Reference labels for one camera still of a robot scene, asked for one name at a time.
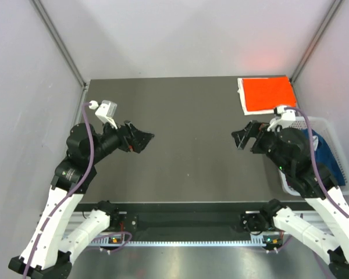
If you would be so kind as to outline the blue t shirt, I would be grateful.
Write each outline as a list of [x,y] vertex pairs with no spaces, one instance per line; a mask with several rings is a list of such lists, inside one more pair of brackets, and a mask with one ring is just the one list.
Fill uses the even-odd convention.
[[318,134],[314,129],[312,129],[312,141],[314,148],[314,155],[317,164],[318,171],[320,173],[321,180],[324,185],[326,185],[326,178],[321,174],[319,166],[320,164],[326,166],[327,170],[335,178],[338,186],[345,186],[346,182],[344,176],[338,166],[338,163],[328,146],[325,139]]

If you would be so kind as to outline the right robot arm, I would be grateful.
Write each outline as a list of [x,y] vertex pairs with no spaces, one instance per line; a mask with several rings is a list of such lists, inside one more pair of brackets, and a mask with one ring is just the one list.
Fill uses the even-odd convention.
[[288,184],[320,215],[330,233],[298,217],[276,199],[262,207],[261,226],[289,233],[322,258],[336,278],[349,278],[349,206],[326,165],[312,161],[308,137],[293,127],[269,131],[268,124],[255,120],[232,132],[232,137],[238,149],[255,138],[251,152],[267,156],[283,172]]

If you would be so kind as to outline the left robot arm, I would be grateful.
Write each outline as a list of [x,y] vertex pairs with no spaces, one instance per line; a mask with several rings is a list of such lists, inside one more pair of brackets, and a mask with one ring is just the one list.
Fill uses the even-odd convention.
[[11,258],[8,267],[29,278],[67,278],[76,259],[104,230],[119,228],[121,217],[115,204],[100,201],[90,215],[69,235],[65,230],[97,174],[95,165],[112,152],[142,152],[152,133],[126,121],[118,128],[105,123],[103,132],[80,123],[70,130],[66,157],[55,169],[47,203],[25,250]]

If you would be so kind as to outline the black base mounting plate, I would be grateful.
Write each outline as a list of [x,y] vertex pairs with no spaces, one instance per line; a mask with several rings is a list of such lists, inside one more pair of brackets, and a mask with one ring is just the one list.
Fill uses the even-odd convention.
[[274,231],[272,219],[261,212],[146,212],[123,214],[118,224],[129,231],[150,228],[224,228],[248,233]]

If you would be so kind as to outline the white plastic basket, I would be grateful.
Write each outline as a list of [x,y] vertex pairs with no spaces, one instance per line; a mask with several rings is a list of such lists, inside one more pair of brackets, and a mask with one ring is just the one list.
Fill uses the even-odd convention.
[[[344,183],[339,182],[339,186],[344,196],[349,195],[349,164],[333,127],[324,118],[309,116],[308,119],[313,131],[319,134],[328,144],[344,178]],[[297,116],[295,122],[290,127],[304,130],[307,128],[307,125],[302,116]],[[288,185],[286,177],[281,171],[279,171],[279,176],[282,182],[283,191],[293,196],[299,196],[299,193]]]

